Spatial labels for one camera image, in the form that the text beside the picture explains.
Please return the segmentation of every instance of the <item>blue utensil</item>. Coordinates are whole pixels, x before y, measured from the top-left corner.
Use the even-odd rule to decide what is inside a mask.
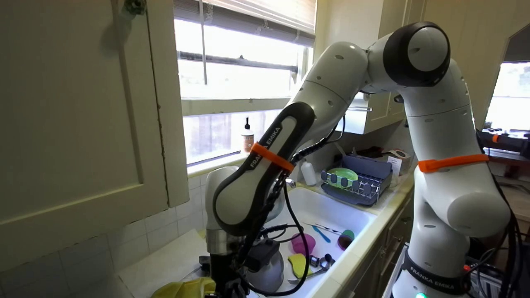
[[[324,233],[322,233],[322,231],[320,231],[320,229],[316,225],[311,225],[311,226],[316,232],[318,232],[318,234],[320,234],[320,236],[322,236],[322,238],[324,238],[325,242],[331,243],[331,240],[326,235],[324,235]]]

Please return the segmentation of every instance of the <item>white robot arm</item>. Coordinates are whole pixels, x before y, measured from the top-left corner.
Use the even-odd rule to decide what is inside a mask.
[[[329,134],[358,92],[388,91],[398,91],[404,98],[418,160],[481,153],[464,78],[450,58],[447,36],[430,22],[404,26],[368,49],[349,42],[332,44],[259,144],[296,163],[290,159],[295,150],[309,139]],[[265,222],[271,210],[267,198],[276,179],[285,178],[281,173],[285,173],[282,167],[252,152],[241,167],[219,169],[208,176],[207,244],[212,277],[220,292],[237,277],[228,268],[236,256],[245,257],[239,246],[242,238],[253,241],[256,228]],[[509,208],[484,162],[433,172],[416,169],[414,177],[414,228],[407,263],[412,265],[394,285],[394,297],[417,293],[466,297],[456,281],[469,248],[468,237],[502,230],[509,221]]]

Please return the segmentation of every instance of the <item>purple cup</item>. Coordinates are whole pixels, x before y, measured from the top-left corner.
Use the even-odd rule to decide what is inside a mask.
[[[309,248],[309,254],[313,252],[313,249],[315,248],[315,239],[308,234],[305,235],[305,240],[307,241],[307,248]],[[301,236],[298,236],[291,240],[291,244],[293,245],[293,251],[295,253],[301,253],[305,255],[305,248],[304,248],[304,241],[302,240]]]

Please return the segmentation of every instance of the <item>dish rack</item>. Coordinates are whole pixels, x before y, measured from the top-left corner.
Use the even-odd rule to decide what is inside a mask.
[[[352,181],[325,170],[321,172],[322,189],[348,204],[367,207],[374,205],[392,180],[392,164],[368,157],[345,155],[333,168],[346,168],[357,173],[357,180]],[[337,182],[343,188],[331,184]]]

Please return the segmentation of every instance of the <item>green bowl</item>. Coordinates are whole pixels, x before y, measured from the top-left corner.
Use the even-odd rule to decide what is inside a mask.
[[[351,187],[354,181],[357,180],[357,173],[353,172],[350,169],[346,168],[335,168],[328,171],[328,174],[335,174],[337,175],[337,181],[335,183],[331,182],[331,178],[328,178],[328,183],[330,185],[333,185],[338,188],[348,188]],[[348,186],[342,186],[340,183],[341,178],[347,178],[348,179]]]

